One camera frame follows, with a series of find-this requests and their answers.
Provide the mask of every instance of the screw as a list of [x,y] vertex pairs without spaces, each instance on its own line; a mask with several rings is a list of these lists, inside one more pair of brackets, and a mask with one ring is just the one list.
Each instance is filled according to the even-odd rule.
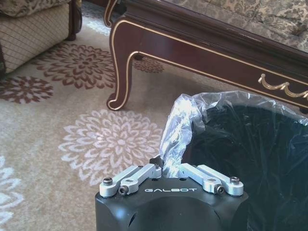
[[240,179],[238,177],[230,177],[230,183],[231,184],[239,184]]
[[121,186],[118,191],[119,191],[119,194],[121,196],[125,196],[128,193],[128,187],[127,186]]
[[214,193],[221,194],[221,193],[224,193],[224,191],[225,191],[225,188],[222,185],[219,185],[219,186],[216,185],[214,188]]
[[106,185],[106,186],[112,185],[112,178],[111,177],[104,178],[103,184]]
[[217,187],[217,193],[222,194],[224,193],[224,191],[225,191],[225,188],[222,185]]

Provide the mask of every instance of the plastic bag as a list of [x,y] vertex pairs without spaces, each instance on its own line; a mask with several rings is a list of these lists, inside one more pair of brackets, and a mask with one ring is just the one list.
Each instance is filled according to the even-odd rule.
[[184,153],[190,164],[240,177],[249,230],[308,230],[307,118],[242,91],[183,94],[160,146],[166,177],[176,177]]

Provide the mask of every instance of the carpet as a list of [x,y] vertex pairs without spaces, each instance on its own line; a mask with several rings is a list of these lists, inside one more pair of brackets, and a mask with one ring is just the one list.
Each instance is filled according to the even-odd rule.
[[158,154],[180,94],[238,90],[145,58],[133,63],[125,108],[109,111],[110,29],[103,8],[85,1],[82,8],[75,41],[0,81],[0,231],[96,230],[100,182]]

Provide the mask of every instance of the logo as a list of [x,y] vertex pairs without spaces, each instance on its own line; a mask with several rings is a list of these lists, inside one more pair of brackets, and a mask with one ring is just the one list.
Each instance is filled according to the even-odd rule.
[[194,192],[197,189],[170,189],[170,190],[165,190],[165,189],[145,189],[145,192],[149,193],[154,193],[154,192]]

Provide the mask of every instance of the silver metal bracket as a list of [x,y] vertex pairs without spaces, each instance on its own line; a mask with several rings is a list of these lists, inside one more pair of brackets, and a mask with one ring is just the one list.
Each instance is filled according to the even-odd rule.
[[139,170],[140,168],[138,166],[130,166],[113,178],[105,178],[104,181],[100,184],[100,195],[102,197],[114,196],[120,187],[121,180],[130,177]]
[[199,165],[198,170],[204,172],[211,177],[221,180],[221,183],[227,194],[231,196],[241,196],[244,193],[244,185],[238,177],[227,177],[220,172],[217,172],[206,165]]
[[178,177],[189,177],[193,179],[198,184],[202,185],[204,191],[209,193],[218,194],[224,192],[224,187],[222,186],[220,179],[207,175],[189,164],[180,165]]
[[142,182],[144,182],[147,178],[161,177],[161,172],[161,167],[158,165],[147,164],[134,175],[121,180],[121,187],[118,190],[119,194],[125,196],[137,192],[139,185]]
[[138,191],[139,185],[147,178],[160,178],[162,169],[158,165],[130,166],[115,177],[107,177],[100,184],[100,195],[112,197],[118,191],[121,195]]

